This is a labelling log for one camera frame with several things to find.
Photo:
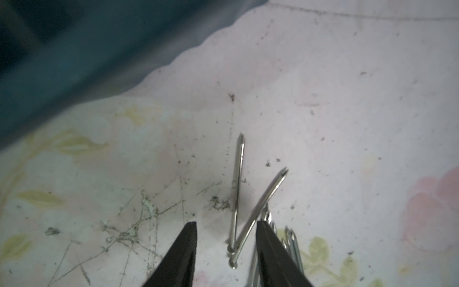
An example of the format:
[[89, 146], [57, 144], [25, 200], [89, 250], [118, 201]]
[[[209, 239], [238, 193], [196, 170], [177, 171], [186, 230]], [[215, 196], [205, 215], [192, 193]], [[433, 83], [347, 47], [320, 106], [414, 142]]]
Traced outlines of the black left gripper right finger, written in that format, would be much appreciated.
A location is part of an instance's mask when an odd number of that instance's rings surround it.
[[312, 287], [265, 221], [257, 222], [256, 244], [263, 287]]

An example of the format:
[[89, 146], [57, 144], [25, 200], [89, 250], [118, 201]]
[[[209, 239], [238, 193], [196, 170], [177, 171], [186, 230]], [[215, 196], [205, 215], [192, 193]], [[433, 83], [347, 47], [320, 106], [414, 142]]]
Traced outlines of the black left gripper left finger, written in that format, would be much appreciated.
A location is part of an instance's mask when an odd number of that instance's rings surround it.
[[197, 251], [197, 223], [188, 222], [143, 287], [192, 287]]

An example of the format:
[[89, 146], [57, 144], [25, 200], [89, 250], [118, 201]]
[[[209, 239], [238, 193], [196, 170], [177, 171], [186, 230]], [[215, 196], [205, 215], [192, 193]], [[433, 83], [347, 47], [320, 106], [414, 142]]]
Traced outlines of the teal plastic storage box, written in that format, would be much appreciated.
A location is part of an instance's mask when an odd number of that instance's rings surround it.
[[262, 1], [2, 1], [1, 148], [123, 93]]

